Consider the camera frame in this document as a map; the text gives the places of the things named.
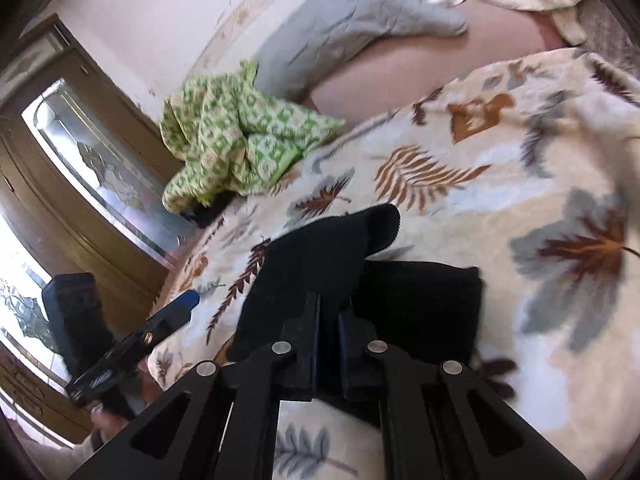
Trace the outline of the person's left hand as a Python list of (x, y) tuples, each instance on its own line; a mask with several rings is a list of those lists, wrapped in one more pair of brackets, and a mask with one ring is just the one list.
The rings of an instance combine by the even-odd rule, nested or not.
[[(137, 371), (119, 387), (119, 390), (134, 415), (139, 415), (163, 393), (162, 387), (149, 372), (146, 359), (139, 362)], [(108, 402), (107, 405), (100, 403), (91, 412), (94, 429), (100, 434), (103, 443), (112, 440), (131, 420), (129, 416), (113, 412), (113, 404), (114, 401)]]

